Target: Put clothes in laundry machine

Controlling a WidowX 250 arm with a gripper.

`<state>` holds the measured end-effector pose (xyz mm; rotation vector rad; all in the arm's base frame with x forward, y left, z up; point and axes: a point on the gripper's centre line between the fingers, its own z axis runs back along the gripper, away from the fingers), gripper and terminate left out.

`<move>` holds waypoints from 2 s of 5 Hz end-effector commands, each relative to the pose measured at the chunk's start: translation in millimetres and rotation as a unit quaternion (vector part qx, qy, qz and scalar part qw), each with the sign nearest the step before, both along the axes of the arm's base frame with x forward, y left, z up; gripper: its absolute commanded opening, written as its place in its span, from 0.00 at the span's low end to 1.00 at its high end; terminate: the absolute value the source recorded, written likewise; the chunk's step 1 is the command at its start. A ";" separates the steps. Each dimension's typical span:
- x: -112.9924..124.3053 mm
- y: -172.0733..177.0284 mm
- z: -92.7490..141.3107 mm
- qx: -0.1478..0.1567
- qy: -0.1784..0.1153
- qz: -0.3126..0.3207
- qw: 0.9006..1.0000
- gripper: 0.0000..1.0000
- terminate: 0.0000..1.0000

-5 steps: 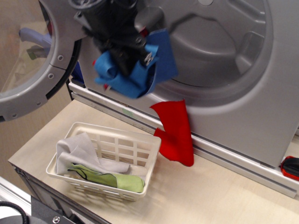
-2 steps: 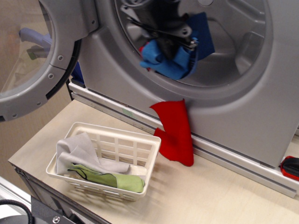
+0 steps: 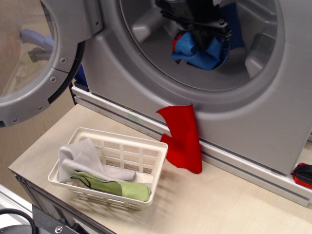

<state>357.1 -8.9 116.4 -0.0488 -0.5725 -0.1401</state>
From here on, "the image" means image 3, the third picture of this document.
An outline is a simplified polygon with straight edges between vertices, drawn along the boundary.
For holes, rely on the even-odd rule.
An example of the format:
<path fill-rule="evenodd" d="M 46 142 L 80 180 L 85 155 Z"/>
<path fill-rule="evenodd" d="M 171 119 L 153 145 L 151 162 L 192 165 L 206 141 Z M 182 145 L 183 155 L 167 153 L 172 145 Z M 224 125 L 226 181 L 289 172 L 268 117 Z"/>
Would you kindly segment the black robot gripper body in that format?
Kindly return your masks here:
<path fill-rule="evenodd" d="M 232 31 L 220 11 L 221 0 L 157 0 L 163 17 L 177 23 L 182 32 L 190 32 L 195 44 L 205 50 L 213 38 L 228 42 Z"/>

